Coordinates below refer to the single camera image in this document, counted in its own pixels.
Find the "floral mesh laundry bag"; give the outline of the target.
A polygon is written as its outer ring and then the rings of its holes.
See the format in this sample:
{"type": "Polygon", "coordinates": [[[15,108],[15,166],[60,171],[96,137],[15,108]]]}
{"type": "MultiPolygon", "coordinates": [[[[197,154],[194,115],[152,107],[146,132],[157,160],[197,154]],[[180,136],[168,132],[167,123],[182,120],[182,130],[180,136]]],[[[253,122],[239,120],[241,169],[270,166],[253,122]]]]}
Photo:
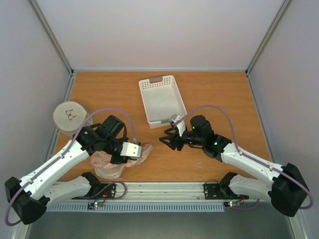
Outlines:
{"type": "Polygon", "coordinates": [[[145,144],[142,147],[141,157],[137,160],[129,159],[124,164],[112,164],[111,155],[98,151],[91,156],[90,164],[93,166],[97,176],[107,180],[122,180],[121,175],[125,169],[142,164],[147,159],[153,148],[154,146],[152,144],[145,144]]]}

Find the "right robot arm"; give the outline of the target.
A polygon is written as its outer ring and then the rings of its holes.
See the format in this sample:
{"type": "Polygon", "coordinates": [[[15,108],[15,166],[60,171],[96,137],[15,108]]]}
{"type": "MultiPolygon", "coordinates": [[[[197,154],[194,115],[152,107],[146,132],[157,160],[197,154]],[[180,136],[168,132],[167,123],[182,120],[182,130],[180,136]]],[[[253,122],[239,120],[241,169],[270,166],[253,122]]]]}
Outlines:
{"type": "Polygon", "coordinates": [[[244,195],[261,199],[288,217],[294,217],[302,208],[309,188],[295,165],[288,163],[283,166],[243,150],[230,139],[216,134],[202,115],[190,120],[190,130],[178,115],[173,115],[170,123],[171,128],[166,129],[165,135],[159,138],[170,149],[180,151],[185,145],[199,148],[206,156],[253,176],[250,179],[234,172],[227,173],[219,182],[224,197],[244,195]]]}

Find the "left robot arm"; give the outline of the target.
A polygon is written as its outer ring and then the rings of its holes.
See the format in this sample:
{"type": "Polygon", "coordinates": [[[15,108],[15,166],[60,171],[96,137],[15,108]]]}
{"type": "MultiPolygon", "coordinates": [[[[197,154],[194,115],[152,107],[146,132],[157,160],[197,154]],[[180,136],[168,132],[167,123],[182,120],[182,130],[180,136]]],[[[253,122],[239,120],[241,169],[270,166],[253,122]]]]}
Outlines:
{"type": "Polygon", "coordinates": [[[5,184],[9,208],[14,209],[25,225],[37,221],[47,208],[73,198],[97,199],[103,195],[100,181],[90,172],[75,180],[56,185],[69,169],[97,151],[111,156],[111,163],[120,165],[141,155],[140,143],[130,143],[127,128],[110,115],[103,123],[81,128],[72,139],[47,162],[20,179],[9,178],[5,184]]]}

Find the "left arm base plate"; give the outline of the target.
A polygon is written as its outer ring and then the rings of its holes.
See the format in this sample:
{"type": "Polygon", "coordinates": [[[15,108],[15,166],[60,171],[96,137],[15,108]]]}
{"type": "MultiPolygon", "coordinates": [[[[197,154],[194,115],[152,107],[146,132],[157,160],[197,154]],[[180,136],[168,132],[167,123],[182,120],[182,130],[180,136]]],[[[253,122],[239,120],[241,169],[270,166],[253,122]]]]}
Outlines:
{"type": "Polygon", "coordinates": [[[100,200],[105,197],[114,198],[116,192],[116,184],[115,183],[101,183],[99,186],[93,186],[89,192],[80,197],[75,197],[73,199],[79,200],[100,200]]]}

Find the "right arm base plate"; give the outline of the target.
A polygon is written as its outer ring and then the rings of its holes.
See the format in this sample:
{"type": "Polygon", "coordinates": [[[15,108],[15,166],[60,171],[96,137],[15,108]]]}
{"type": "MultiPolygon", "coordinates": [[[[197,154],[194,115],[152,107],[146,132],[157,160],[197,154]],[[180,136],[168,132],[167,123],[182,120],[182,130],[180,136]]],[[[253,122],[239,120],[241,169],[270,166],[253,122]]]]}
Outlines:
{"type": "Polygon", "coordinates": [[[246,200],[247,195],[236,195],[233,192],[223,194],[217,181],[207,181],[203,184],[203,192],[206,200],[246,200]]]}

